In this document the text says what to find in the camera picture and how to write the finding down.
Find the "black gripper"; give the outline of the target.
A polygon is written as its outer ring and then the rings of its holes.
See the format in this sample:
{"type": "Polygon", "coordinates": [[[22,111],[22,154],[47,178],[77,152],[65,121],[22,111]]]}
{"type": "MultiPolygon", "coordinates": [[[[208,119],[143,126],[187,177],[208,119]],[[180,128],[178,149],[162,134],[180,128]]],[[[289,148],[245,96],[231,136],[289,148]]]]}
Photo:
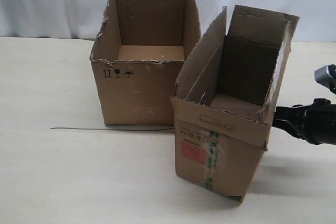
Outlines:
{"type": "Polygon", "coordinates": [[[335,104],[318,98],[309,106],[277,106],[272,127],[301,136],[313,145],[335,145],[335,104]]]}

